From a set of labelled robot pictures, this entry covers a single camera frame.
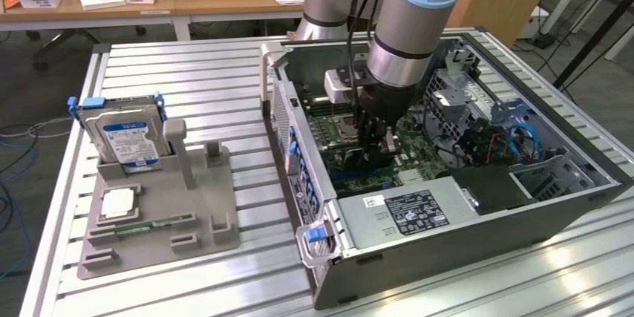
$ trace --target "gray 3d printed holder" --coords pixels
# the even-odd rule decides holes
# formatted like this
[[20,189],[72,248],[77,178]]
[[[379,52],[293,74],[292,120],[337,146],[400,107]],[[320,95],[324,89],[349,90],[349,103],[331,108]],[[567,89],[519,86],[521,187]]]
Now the gray 3d printed holder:
[[[162,135],[174,154],[158,159],[160,170],[126,175],[117,163],[97,165],[78,278],[240,245],[228,149],[210,142],[186,151],[185,132],[182,120],[165,121]],[[108,194],[112,196],[104,207]],[[109,212],[112,207],[121,211]]]

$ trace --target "blue cable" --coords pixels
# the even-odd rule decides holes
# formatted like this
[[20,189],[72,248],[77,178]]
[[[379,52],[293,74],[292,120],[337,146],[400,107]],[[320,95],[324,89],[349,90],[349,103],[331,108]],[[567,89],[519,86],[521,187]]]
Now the blue cable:
[[17,217],[17,222],[20,223],[20,230],[21,230],[21,242],[24,244],[24,254],[21,256],[20,261],[0,275],[0,280],[4,279],[4,277],[8,276],[20,266],[26,262],[26,259],[29,258],[29,235],[26,233],[26,228],[24,226],[24,221],[21,219],[21,212],[20,212],[20,207],[17,207],[17,204],[13,202],[10,198],[8,198],[4,195],[0,195],[0,200],[4,200],[6,204],[10,205],[16,212],[16,217]]
[[[25,146],[25,145],[14,145],[14,144],[8,144],[8,143],[4,143],[2,141],[0,141],[0,146],[5,146],[8,148],[22,148],[24,150],[29,150],[29,153],[30,153],[30,160],[29,162],[26,163],[26,165],[17,170],[17,172],[14,172],[10,176],[2,178],[0,180],[0,183],[6,183],[9,182],[13,178],[16,178],[20,174],[24,173],[24,171],[26,171],[29,169],[29,167],[32,166],[32,164],[34,163],[34,160],[36,160],[36,150],[32,146]],[[17,204],[13,202],[13,200],[10,199],[10,197],[5,196],[5,195],[0,195],[0,200],[2,200],[6,205],[9,205],[9,208],[14,211],[14,214],[16,214],[16,217],[17,217],[17,223],[20,224],[20,230],[21,230],[21,241],[22,241],[22,244],[24,244],[24,254],[21,256],[21,259],[17,261],[17,263],[0,275],[0,280],[4,279],[8,274],[10,274],[13,271],[16,271],[16,269],[18,269],[21,267],[21,265],[24,265],[24,263],[26,262],[26,259],[29,258],[29,234],[26,233],[26,228],[25,228],[25,225],[24,225],[24,220],[21,218],[21,211],[20,211],[20,207],[17,206]]]
[[512,130],[515,128],[524,129],[528,132],[528,134],[532,138],[532,145],[535,146],[536,157],[539,159],[541,159],[541,155],[543,155],[541,144],[539,142],[539,138],[536,136],[535,129],[528,124],[525,124],[524,122],[519,122],[517,124],[511,125],[511,127],[508,128],[507,140],[511,143],[509,148],[511,148],[512,152],[515,153],[516,156],[521,156],[521,153],[519,152],[519,148],[516,147],[515,142],[512,141],[512,139],[513,139],[512,138]]
[[32,166],[32,164],[34,163],[36,161],[36,149],[32,147],[32,146],[26,146],[26,145],[14,145],[14,144],[8,144],[8,143],[4,143],[2,141],[0,141],[0,145],[1,146],[5,146],[8,148],[22,148],[24,150],[29,150],[30,152],[30,161],[29,163],[26,163],[26,165],[17,170],[17,172],[14,174],[12,174],[10,176],[2,178],[0,180],[0,182],[2,183],[6,183],[9,182],[13,178],[16,178],[20,174],[24,173],[24,171],[26,171],[29,169],[29,167]]

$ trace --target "blue cable on floor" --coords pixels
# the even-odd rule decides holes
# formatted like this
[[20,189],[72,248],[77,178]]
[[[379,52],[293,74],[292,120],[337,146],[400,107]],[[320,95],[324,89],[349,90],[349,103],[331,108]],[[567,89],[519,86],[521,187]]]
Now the blue cable on floor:
[[[8,143],[4,143],[2,141],[0,141],[0,146],[5,146],[8,148],[22,148],[24,150],[29,150],[30,152],[30,160],[29,162],[26,163],[26,165],[17,170],[17,172],[14,172],[10,176],[2,178],[0,180],[0,183],[6,183],[9,182],[12,179],[14,179],[20,174],[22,174],[28,169],[29,167],[32,166],[32,164],[34,163],[34,160],[36,160],[36,149],[32,147],[32,146],[25,146],[25,145],[14,145],[14,144],[8,144]],[[24,220],[21,219],[21,211],[20,211],[20,207],[17,206],[17,204],[14,203],[13,199],[5,195],[1,195],[0,194],[0,200],[4,201],[4,203],[9,206],[9,208],[14,211],[14,214],[16,214],[16,217],[17,217],[17,223],[20,224],[20,230],[21,230],[21,240],[22,240],[22,244],[24,244],[24,254],[21,256],[21,259],[17,261],[17,263],[0,275],[0,280],[4,279],[8,274],[10,274],[13,271],[16,271],[21,265],[26,262],[28,258],[29,258],[29,234],[26,233],[26,228],[25,228],[25,225],[24,225]]]
[[0,275],[0,280],[4,279],[4,277],[8,276],[22,264],[26,262],[26,259],[29,258],[29,235],[26,233],[26,228],[24,226],[24,221],[21,219],[21,211],[20,207],[17,207],[17,204],[13,202],[10,198],[8,198],[4,195],[0,195],[0,200],[4,200],[4,202],[10,205],[16,212],[16,217],[17,217],[17,222],[20,223],[20,230],[21,230],[21,243],[24,244],[24,254],[21,256],[20,261]]

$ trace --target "white label sticker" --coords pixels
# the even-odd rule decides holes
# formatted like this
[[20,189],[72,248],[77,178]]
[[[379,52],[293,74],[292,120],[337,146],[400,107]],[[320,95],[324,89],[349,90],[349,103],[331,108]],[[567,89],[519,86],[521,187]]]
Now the white label sticker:
[[145,10],[140,12],[140,15],[162,15],[168,13],[169,10]]
[[104,125],[102,130],[118,163],[129,168],[156,163],[158,153],[154,143],[145,137],[149,132],[145,122]]
[[385,198],[383,195],[364,197],[363,203],[365,203],[365,208],[384,206],[385,205]]

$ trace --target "power supply label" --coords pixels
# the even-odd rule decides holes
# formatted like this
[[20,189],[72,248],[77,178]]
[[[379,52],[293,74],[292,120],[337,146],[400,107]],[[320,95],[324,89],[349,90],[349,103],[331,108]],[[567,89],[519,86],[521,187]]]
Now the power supply label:
[[427,190],[387,198],[385,206],[396,223],[397,231],[403,235],[448,225],[447,216]]

